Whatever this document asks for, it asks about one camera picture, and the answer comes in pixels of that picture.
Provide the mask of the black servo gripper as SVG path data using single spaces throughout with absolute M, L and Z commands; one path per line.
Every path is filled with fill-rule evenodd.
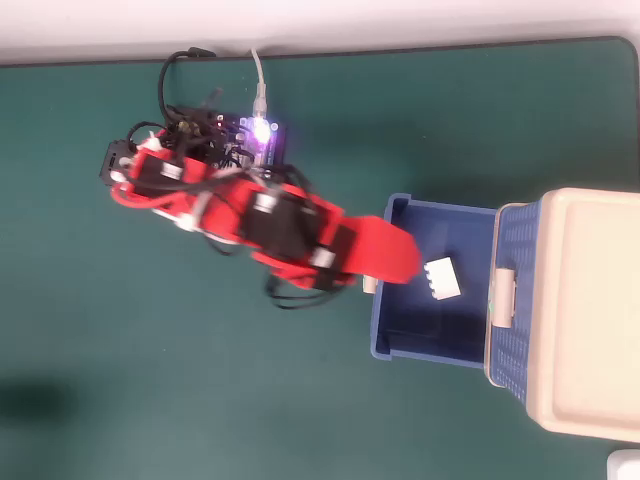
M 318 219 L 305 220 L 303 232 L 313 268 L 303 278 L 305 289 L 335 291 L 348 285 L 353 274 L 406 284 L 422 270 L 414 237 L 377 216 L 340 218 L 324 228 Z

